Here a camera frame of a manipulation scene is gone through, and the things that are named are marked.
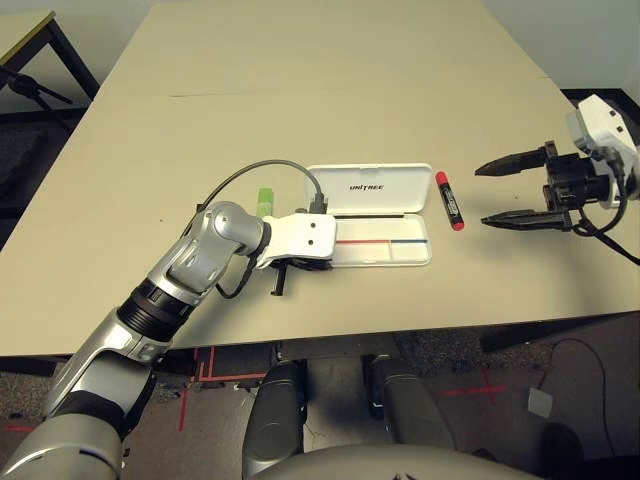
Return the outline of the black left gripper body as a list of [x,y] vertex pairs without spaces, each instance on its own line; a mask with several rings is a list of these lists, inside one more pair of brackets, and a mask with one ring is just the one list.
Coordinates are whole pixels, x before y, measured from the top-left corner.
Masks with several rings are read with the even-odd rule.
[[284,295],[284,287],[286,282],[287,269],[289,266],[299,266],[301,264],[301,259],[278,259],[271,263],[271,267],[276,270],[276,279],[273,290],[271,291],[272,296],[283,296]]

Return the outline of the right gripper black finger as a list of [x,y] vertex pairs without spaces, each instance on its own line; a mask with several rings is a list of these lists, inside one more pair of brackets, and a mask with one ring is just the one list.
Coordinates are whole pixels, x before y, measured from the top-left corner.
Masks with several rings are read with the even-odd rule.
[[508,230],[567,230],[568,213],[563,211],[537,212],[531,209],[507,211],[481,219],[487,226]]
[[547,155],[544,148],[527,152],[510,154],[488,162],[477,168],[476,176],[508,176],[542,167],[546,163]]

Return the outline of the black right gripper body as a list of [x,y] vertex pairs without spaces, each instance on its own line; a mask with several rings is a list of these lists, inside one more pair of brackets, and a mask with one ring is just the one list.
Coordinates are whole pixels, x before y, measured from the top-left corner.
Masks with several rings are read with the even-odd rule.
[[547,173],[543,195],[553,217],[551,228],[570,231],[572,210],[608,199],[608,175],[597,175],[592,161],[577,153],[559,155],[553,141],[544,144],[543,153]]

